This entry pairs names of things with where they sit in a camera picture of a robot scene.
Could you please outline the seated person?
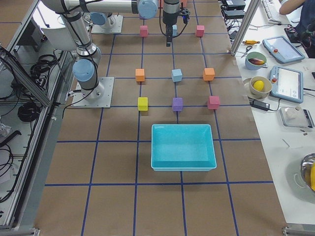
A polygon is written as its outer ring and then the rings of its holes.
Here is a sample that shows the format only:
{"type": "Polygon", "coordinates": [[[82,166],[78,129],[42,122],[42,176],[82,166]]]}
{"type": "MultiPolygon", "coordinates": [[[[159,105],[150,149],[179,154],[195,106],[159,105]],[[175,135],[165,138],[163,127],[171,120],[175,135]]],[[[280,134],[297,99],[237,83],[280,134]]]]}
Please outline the seated person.
{"type": "Polygon", "coordinates": [[[308,57],[315,57],[315,34],[307,35],[308,26],[315,20],[315,1],[314,0],[287,0],[282,3],[279,13],[281,15],[287,15],[302,7],[300,13],[300,20],[295,27],[297,37],[304,44],[305,51],[308,57]]]}

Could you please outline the scissors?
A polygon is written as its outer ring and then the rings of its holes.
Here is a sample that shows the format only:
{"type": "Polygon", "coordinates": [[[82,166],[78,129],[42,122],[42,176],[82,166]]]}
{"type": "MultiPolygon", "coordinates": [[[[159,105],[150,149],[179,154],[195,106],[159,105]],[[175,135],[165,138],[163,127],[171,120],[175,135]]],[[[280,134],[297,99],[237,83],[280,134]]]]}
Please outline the scissors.
{"type": "Polygon", "coordinates": [[[252,45],[247,46],[246,51],[243,53],[243,55],[241,57],[242,58],[245,57],[251,49],[252,49],[252,45]]]}

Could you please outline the aluminium frame post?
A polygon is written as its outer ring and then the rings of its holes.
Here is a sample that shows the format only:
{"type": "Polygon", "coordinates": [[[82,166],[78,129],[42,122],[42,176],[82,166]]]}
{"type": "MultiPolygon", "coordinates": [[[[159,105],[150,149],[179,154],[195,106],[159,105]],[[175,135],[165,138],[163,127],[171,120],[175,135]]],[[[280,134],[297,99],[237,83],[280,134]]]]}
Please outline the aluminium frame post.
{"type": "Polygon", "coordinates": [[[246,34],[246,31],[248,30],[248,27],[256,13],[256,10],[258,6],[260,5],[260,0],[251,0],[250,4],[248,5],[248,8],[245,12],[245,16],[242,20],[242,23],[240,25],[240,28],[238,30],[238,33],[234,39],[233,45],[230,50],[230,54],[232,56],[235,56],[237,53],[238,48],[240,47],[242,40],[246,34]]]}

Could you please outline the light blue foam block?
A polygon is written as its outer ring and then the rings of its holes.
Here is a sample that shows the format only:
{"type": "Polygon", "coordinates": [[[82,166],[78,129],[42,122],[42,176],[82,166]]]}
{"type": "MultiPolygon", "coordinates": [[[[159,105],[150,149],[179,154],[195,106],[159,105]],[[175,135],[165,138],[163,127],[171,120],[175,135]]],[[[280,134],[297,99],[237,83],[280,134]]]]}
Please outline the light blue foam block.
{"type": "Polygon", "coordinates": [[[177,25],[172,26],[172,36],[175,37],[178,35],[177,25]]]}
{"type": "Polygon", "coordinates": [[[180,82],[183,78],[183,74],[181,69],[173,69],[171,71],[171,77],[172,77],[172,81],[175,82],[180,82]]]}

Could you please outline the yellow foam block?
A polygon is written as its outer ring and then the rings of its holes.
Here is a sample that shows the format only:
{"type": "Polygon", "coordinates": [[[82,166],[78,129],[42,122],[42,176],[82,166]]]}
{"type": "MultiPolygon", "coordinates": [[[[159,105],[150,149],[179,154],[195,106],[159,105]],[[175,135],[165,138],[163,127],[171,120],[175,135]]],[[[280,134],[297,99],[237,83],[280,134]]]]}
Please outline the yellow foam block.
{"type": "Polygon", "coordinates": [[[148,111],[148,98],[138,97],[137,107],[138,107],[138,111],[148,111]]]}

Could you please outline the beige bowl with lemon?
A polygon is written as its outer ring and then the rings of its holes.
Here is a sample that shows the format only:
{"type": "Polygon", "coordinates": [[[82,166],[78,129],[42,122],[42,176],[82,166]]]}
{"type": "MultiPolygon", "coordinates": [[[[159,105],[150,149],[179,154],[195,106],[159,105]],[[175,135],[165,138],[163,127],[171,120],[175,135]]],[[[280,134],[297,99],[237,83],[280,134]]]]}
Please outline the beige bowl with lemon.
{"type": "Polygon", "coordinates": [[[250,78],[250,92],[258,98],[263,98],[269,95],[272,90],[271,82],[262,76],[255,76],[250,78]]]}

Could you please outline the white keyboard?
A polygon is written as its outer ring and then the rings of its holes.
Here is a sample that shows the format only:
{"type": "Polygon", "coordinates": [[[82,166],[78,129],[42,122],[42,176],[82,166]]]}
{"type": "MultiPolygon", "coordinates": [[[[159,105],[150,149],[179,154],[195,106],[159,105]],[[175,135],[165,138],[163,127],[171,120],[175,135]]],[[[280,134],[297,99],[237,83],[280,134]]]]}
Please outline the white keyboard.
{"type": "Polygon", "coordinates": [[[268,23],[281,24],[280,14],[273,0],[261,0],[262,11],[268,23]]]}

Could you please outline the turquoise plastic tray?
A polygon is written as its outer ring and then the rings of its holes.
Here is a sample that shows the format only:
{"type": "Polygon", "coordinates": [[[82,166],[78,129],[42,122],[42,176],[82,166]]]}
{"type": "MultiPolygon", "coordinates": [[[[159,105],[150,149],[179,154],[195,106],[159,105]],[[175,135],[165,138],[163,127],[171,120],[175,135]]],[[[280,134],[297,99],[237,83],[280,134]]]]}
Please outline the turquoise plastic tray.
{"type": "Polygon", "coordinates": [[[207,172],[217,167],[209,124],[154,124],[151,138],[154,171],[207,172]]]}

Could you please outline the orange block left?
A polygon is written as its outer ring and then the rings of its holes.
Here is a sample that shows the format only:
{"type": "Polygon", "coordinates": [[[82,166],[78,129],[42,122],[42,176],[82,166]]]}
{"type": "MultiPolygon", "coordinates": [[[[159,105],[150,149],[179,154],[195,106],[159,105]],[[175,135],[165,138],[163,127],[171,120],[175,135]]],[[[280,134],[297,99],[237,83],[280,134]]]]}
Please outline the orange block left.
{"type": "Polygon", "coordinates": [[[136,68],[135,69],[135,79],[137,82],[144,82],[145,81],[145,69],[136,68]]]}

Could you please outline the orange block right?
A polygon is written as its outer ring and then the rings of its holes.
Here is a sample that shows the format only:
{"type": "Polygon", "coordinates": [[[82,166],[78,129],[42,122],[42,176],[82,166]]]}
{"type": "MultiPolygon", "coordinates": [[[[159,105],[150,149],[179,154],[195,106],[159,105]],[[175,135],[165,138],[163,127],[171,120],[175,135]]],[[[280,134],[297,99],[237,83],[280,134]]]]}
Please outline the orange block right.
{"type": "Polygon", "coordinates": [[[203,80],[212,81],[215,78],[214,68],[204,68],[203,70],[203,80]]]}

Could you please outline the yellow lemon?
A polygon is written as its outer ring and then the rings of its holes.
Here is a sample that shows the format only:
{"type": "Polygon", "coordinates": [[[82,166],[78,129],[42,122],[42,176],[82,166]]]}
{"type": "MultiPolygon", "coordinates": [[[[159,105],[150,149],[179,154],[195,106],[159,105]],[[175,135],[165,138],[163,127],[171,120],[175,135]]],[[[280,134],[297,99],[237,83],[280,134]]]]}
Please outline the yellow lemon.
{"type": "Polygon", "coordinates": [[[264,89],[264,82],[262,80],[257,80],[253,83],[253,88],[256,91],[263,91],[264,89]]]}

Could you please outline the blue teach pendant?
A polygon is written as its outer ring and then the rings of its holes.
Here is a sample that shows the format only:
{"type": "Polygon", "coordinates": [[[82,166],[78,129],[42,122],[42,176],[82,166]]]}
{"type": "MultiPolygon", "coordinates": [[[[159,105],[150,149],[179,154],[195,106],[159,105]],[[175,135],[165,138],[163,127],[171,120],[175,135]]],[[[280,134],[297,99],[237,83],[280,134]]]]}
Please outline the blue teach pendant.
{"type": "Polygon", "coordinates": [[[262,40],[262,43],[267,51],[279,63],[300,61],[305,58],[305,56],[284,36],[266,38],[262,40]]]}
{"type": "Polygon", "coordinates": [[[303,72],[283,66],[274,66],[269,74],[272,85],[270,95],[301,104],[303,98],[303,72]]]}

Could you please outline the blue teach pendant lower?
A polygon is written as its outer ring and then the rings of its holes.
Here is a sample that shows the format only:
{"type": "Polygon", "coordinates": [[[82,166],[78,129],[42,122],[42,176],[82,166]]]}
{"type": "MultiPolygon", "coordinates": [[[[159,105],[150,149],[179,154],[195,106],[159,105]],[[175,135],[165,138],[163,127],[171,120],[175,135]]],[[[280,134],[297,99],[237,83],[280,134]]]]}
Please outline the blue teach pendant lower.
{"type": "Polygon", "coordinates": [[[274,66],[269,74],[272,85],[270,95],[301,104],[303,98],[303,72],[283,66],[274,66]]]}

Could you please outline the pink block far left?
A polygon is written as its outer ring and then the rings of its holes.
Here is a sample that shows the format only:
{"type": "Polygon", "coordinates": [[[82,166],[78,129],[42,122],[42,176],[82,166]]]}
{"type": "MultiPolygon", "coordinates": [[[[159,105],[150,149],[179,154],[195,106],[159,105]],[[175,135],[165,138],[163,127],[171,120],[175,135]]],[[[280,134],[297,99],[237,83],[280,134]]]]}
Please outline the pink block far left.
{"type": "Polygon", "coordinates": [[[148,37],[148,26],[147,25],[141,25],[140,26],[140,36],[141,37],[148,37]]]}

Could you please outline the yellow handled tool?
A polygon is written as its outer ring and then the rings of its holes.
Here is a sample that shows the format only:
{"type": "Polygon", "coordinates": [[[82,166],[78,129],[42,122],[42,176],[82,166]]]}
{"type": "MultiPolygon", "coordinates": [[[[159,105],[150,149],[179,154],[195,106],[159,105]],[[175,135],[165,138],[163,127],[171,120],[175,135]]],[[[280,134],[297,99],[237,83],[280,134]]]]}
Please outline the yellow handled tool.
{"type": "Polygon", "coordinates": [[[245,45],[255,45],[255,44],[260,44],[260,41],[256,41],[256,40],[245,40],[242,42],[245,45]]]}

